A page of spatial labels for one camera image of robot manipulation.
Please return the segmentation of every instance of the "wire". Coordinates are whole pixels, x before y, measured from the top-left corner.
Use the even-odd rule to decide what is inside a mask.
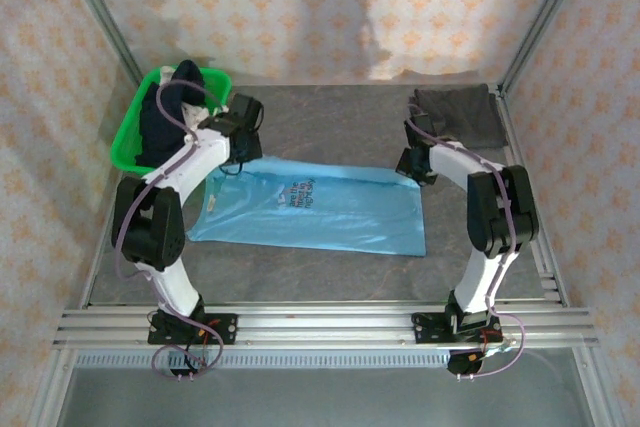
[[[480,331],[482,333],[482,355],[485,356],[487,355],[487,344],[489,343],[489,337],[487,336],[487,333],[483,330]]]
[[[230,177],[235,177],[236,175],[240,175],[240,173],[242,172],[242,166],[244,165],[243,162],[240,162],[240,164],[238,164],[238,171],[237,172],[229,172],[228,170],[225,170],[222,167],[218,167],[220,169],[220,172],[222,172],[224,175],[228,175]]]
[[[251,130],[252,134],[256,133],[262,126],[262,122],[264,122],[264,105],[262,104],[260,104],[260,113],[258,115],[260,116],[260,120],[258,121],[258,124]]]
[[[411,107],[414,107],[414,108],[417,107],[418,109],[420,109],[419,106],[417,106],[415,104],[410,104],[410,108],[409,108],[410,112],[412,112]],[[511,242],[510,242],[509,249],[507,250],[507,252],[505,252],[502,255],[502,257],[500,258],[500,262],[498,264],[498,269],[496,270],[496,274],[494,275],[493,279],[491,279],[491,284],[489,285],[489,289],[487,291],[487,295],[485,296],[485,301],[486,301],[487,310],[489,311],[489,313],[491,313],[491,315],[499,317],[499,315],[495,311],[493,305],[491,305],[491,300],[494,297],[495,291],[498,288],[498,279],[500,279],[502,277],[502,274],[505,271],[505,264],[507,262],[507,259],[509,258],[509,256],[511,256],[516,251],[516,241],[517,241],[517,239],[516,239],[516,228],[515,228],[515,224],[513,223],[513,215],[511,214],[511,201],[509,200],[509,196],[507,195],[507,187],[505,186],[504,181],[502,180],[502,177],[500,176],[500,172],[498,172],[498,170],[493,166],[493,164],[491,162],[489,162],[488,160],[482,158],[478,154],[465,149],[461,145],[453,144],[453,143],[450,143],[450,142],[445,142],[445,141],[443,141],[441,139],[438,139],[437,137],[434,137],[433,135],[430,135],[430,134],[426,133],[424,130],[420,129],[417,125],[415,125],[413,123],[413,121],[411,120],[411,118],[407,118],[406,122],[407,122],[407,125],[409,127],[411,127],[415,132],[417,132],[418,134],[420,134],[422,137],[424,137],[425,139],[429,140],[430,142],[433,142],[434,144],[442,145],[443,147],[446,147],[448,149],[454,150],[456,152],[460,152],[461,154],[466,155],[470,159],[475,160],[481,166],[483,166],[486,169],[488,169],[493,174],[493,176],[496,179],[496,182],[498,183],[498,190],[500,190],[500,196],[502,197],[502,203],[504,205],[505,216],[507,218],[507,228],[509,230],[509,237],[510,237]],[[515,357],[507,365],[505,365],[504,367],[501,367],[501,368],[499,368],[497,370],[493,370],[491,372],[485,372],[485,373],[482,373],[482,374],[475,374],[475,375],[474,374],[459,375],[458,378],[473,380],[474,378],[488,377],[490,375],[499,374],[500,372],[504,372],[509,367],[511,367],[513,364],[515,364],[518,361],[518,359],[522,356],[522,352],[524,351],[524,347],[525,347],[525,338],[526,338],[526,331],[525,331],[524,323],[517,316],[515,316],[513,314],[503,313],[503,314],[500,314],[500,315],[504,316],[504,317],[509,317],[509,318],[515,320],[516,323],[518,324],[518,327],[520,328],[520,334],[521,334],[520,347],[518,348],[518,351],[516,352]]]
[[[185,350],[187,352],[189,352],[189,349],[191,348],[191,345],[196,341],[196,339],[198,338],[198,333],[194,332],[193,333],[193,337],[191,337],[191,340],[189,340],[189,343],[186,345]],[[202,363],[206,362],[206,357],[203,355],[202,356]],[[191,362],[189,362],[189,357],[187,355],[184,356],[184,363],[187,364],[187,367],[189,367],[190,369],[190,373],[196,373],[198,372],[198,369],[196,369],[193,364]]]
[[[209,322],[207,325],[209,327],[213,327],[214,325],[217,325],[220,323],[220,319],[213,319],[211,322]],[[205,332],[204,333],[204,340],[202,341],[202,358],[204,359],[204,352],[205,352],[205,348],[207,347],[207,342],[209,340],[209,332]]]
[[[179,167],[181,167],[187,160],[189,160],[189,158],[195,153],[195,151],[199,148],[199,142],[198,142],[198,136],[196,135],[196,133],[190,129],[187,125],[183,124],[182,122],[174,119],[173,117],[171,117],[171,115],[169,115],[167,113],[167,111],[164,109],[164,107],[162,106],[162,92],[164,91],[164,89],[166,89],[167,87],[171,86],[171,85],[186,85],[188,87],[191,87],[195,90],[198,90],[200,92],[202,92],[205,96],[208,96],[210,98],[212,98],[215,102],[218,103],[218,105],[220,107],[222,107],[222,102],[220,102],[220,100],[213,95],[211,92],[209,92],[208,90],[204,89],[203,87],[199,86],[198,84],[195,84],[193,82],[189,82],[188,80],[171,80],[170,82],[167,82],[166,84],[161,85],[158,88],[158,91],[156,92],[156,105],[158,107],[158,110],[160,111],[160,114],[162,114],[162,116],[167,119],[169,122],[171,122],[173,125],[180,127],[182,130],[184,130],[188,135],[191,136],[192,142],[191,142],[191,147],[189,148],[189,150],[187,152],[185,152],[185,154],[180,157],[178,160],[176,160],[173,164],[171,164],[169,167],[167,167],[166,169],[164,169],[163,172],[159,173],[157,177],[155,177],[153,180],[149,181],[147,183],[147,185],[145,186],[144,189],[142,189],[142,191],[138,194],[138,196],[134,199],[134,201],[131,203],[131,206],[129,207],[129,210],[127,211],[126,215],[124,216],[124,219],[122,221],[122,225],[120,227],[120,231],[118,232],[118,236],[116,238],[116,245],[115,245],[115,253],[116,253],[116,259],[115,259],[115,264],[114,264],[114,268],[116,271],[116,275],[118,276],[118,278],[120,278],[120,280],[123,281],[129,281],[131,279],[133,279],[134,277],[140,275],[140,274],[145,274],[144,277],[147,279],[147,281],[152,280],[151,274],[148,272],[145,272],[144,270],[138,270],[137,272],[131,274],[131,275],[125,275],[122,273],[122,269],[121,269],[121,257],[122,257],[122,245],[124,244],[124,237],[127,233],[127,230],[129,229],[129,225],[131,224],[131,220],[133,219],[133,216],[136,212],[136,210],[138,209],[138,207],[140,206],[140,204],[142,203],[142,201],[144,200],[144,198],[149,194],[149,192],[151,192],[151,189],[153,189],[161,180],[164,180],[167,178],[167,176],[169,174],[171,174],[172,172],[174,172],[176,169],[178,169]],[[168,311],[170,314],[174,315],[175,317],[179,318],[180,320],[182,320],[183,322],[190,324],[194,327],[197,327],[201,330],[204,330],[205,332],[208,332],[209,334],[211,334],[213,337],[216,338],[216,340],[218,341],[220,348],[218,350],[218,354],[216,355],[216,357],[213,359],[213,361],[211,363],[209,363],[208,365],[206,364],[206,361],[204,361],[204,359],[200,359],[197,356],[193,355],[191,352],[183,349],[182,347],[175,345],[175,344],[168,344],[168,345],[164,345],[162,347],[160,347],[154,354],[153,357],[151,358],[151,369],[156,372],[157,374],[159,374],[160,376],[162,376],[163,378],[169,379],[169,380],[177,380],[180,381],[182,380],[182,375],[178,375],[177,377],[175,376],[169,376],[164,374],[163,372],[161,372],[157,367],[156,367],[156,361],[158,356],[160,355],[161,352],[167,350],[167,349],[173,349],[173,350],[177,350],[179,352],[182,352],[183,354],[185,354],[185,356],[191,358],[193,361],[198,362],[199,364],[201,364],[203,367],[197,372],[197,373],[189,373],[189,378],[190,380],[194,380],[197,377],[200,377],[201,375],[204,375],[205,373],[207,373],[209,370],[211,370],[220,360],[220,357],[222,356],[222,352],[224,349],[224,342],[222,340],[222,337],[220,337],[220,334],[218,334],[214,329],[212,329],[211,327],[209,327],[208,325],[204,325],[201,324],[200,322],[196,322],[193,319],[190,319],[189,317],[186,317],[184,315],[182,315],[181,313],[179,313],[178,311],[176,311],[168,302],[167,300],[164,298],[164,296],[158,291],[157,287],[155,286],[155,284],[153,282],[151,282],[151,287],[156,295],[156,298],[158,300],[158,305],[160,308]]]

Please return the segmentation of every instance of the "black garment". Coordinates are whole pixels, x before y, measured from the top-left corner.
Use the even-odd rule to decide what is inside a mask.
[[[438,135],[448,135],[469,149],[507,145],[496,97],[486,84],[448,90],[416,89],[409,100],[429,114]]]
[[[171,80],[182,79],[204,87],[204,79],[198,66],[191,60],[183,60]],[[140,137],[142,152],[136,156],[136,163],[145,167],[159,167],[184,145],[185,132],[173,125],[160,113],[156,104],[159,85],[152,83],[142,100],[140,109]],[[162,106],[167,113],[184,124],[182,102],[191,105],[204,103],[205,95],[185,85],[170,85],[162,91]]]

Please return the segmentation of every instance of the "wallpaper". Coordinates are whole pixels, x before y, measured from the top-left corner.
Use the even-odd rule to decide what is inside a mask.
[[[543,0],[106,0],[143,71],[236,84],[497,82]]]
[[[134,88],[83,0],[0,0],[0,425],[29,415],[115,185]]]
[[[640,419],[638,0],[565,0],[509,106],[571,300]]]

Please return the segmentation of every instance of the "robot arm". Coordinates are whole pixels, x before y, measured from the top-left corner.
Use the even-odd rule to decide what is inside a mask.
[[[433,184],[441,174],[467,192],[467,233],[472,250],[464,276],[450,294],[446,315],[451,318],[452,334],[474,331],[489,323],[489,308],[494,305],[504,274],[520,251],[537,236],[538,217],[529,177],[524,167],[505,167],[486,159],[480,163],[478,156],[472,154],[474,160],[463,153],[461,143],[438,138],[427,114],[412,116],[411,123],[433,141],[419,136],[405,122],[410,147],[404,150],[396,171],[420,185]],[[503,254],[510,250],[511,236],[504,202],[488,166],[503,180],[516,231],[515,249],[504,259]]]
[[[197,140],[188,135],[185,145],[165,164],[142,179],[126,177],[118,185],[111,236],[114,246],[134,199],[151,181],[162,177],[134,212],[122,253],[145,272],[171,310],[185,317],[195,320],[203,305],[182,263],[185,244],[182,206],[216,167],[262,157],[256,127],[262,109],[255,99],[237,94],[228,113],[209,117],[198,126]],[[167,305],[160,302],[159,307],[170,316]]]

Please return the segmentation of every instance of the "gray table surface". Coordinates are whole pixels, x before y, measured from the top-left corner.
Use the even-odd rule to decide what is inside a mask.
[[[265,106],[263,151],[305,162],[394,169],[406,146],[403,118],[411,86],[241,87]],[[482,150],[505,163],[503,149]],[[204,184],[184,206],[190,228],[202,208]],[[427,256],[424,258],[293,249],[224,242],[187,242],[191,282],[207,303],[243,301],[422,300],[440,302],[462,278],[471,252],[466,194],[448,179],[422,190]],[[92,304],[154,301],[141,279],[120,282],[114,252],[104,245]],[[124,263],[133,271],[133,266]],[[543,296],[527,249],[510,267],[500,298]]]

